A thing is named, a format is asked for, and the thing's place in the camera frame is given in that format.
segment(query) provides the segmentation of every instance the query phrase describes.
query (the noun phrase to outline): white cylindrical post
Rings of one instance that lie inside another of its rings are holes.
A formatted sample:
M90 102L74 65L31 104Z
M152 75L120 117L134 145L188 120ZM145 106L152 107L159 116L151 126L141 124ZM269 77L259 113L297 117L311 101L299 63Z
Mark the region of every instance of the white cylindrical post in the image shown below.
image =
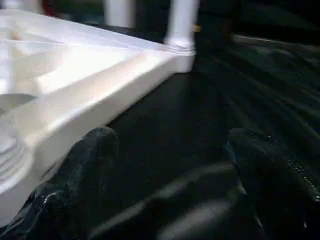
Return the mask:
M200 0L171 0L167 50L180 55L178 71L189 72L195 51L194 24L197 21Z
M42 6L40 0L4 0L3 7L5 9L20 9L36 14L42 14Z
M135 0L104 0L105 24L133 28L136 15Z

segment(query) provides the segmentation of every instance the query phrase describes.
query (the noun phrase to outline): white molded plastic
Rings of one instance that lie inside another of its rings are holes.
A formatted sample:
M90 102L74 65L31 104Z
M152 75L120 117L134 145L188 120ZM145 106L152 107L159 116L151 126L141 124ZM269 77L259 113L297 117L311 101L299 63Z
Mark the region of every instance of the white molded plastic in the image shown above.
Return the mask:
M190 1L188 8L197 6ZM181 10L184 1L175 2L174 11ZM189 9L184 17L173 17L166 47L31 12L0 10L0 227L87 132L109 123L170 75L191 69L193 44L182 51L174 46L182 38L193 41L187 34L192 21L175 34L182 19L194 15Z

